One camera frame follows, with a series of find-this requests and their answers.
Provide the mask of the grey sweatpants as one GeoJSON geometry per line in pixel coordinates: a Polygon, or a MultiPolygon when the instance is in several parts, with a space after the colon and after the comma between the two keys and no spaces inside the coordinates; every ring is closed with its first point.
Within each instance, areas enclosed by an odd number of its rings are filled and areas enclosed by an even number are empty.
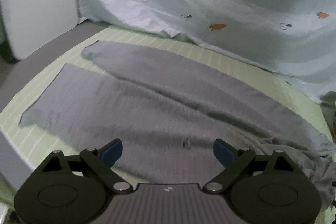
{"type": "Polygon", "coordinates": [[[64,65],[20,126],[36,125],[78,150],[119,138],[117,168],[162,184],[205,184],[219,174],[217,138],[259,155],[281,149],[317,188],[323,210],[334,200],[333,142],[264,93],[150,47],[99,40],[81,55],[103,73],[64,65]]]}

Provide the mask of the green grid bed sheet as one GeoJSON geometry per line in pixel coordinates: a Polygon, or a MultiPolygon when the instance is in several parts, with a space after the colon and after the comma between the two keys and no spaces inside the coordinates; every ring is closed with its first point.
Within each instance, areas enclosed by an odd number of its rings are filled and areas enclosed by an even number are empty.
{"type": "Polygon", "coordinates": [[[97,40],[136,44],[170,51],[212,67],[259,90],[295,112],[320,133],[331,137],[330,118],[298,89],[284,80],[232,57],[187,42],[164,39],[115,26],[83,23],[52,40],[26,59],[11,65],[1,63],[1,174],[9,185],[2,200],[12,204],[13,191],[55,149],[72,153],[58,137],[34,126],[20,128],[22,112],[37,99],[66,63],[100,72],[80,53],[97,40]]]}

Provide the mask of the light blue carrot quilt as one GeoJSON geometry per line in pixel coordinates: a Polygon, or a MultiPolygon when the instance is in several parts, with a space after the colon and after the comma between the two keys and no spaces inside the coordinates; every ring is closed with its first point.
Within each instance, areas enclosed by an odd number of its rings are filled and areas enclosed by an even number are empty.
{"type": "Polygon", "coordinates": [[[335,106],[335,0],[78,0],[84,19],[181,36],[335,106]]]}

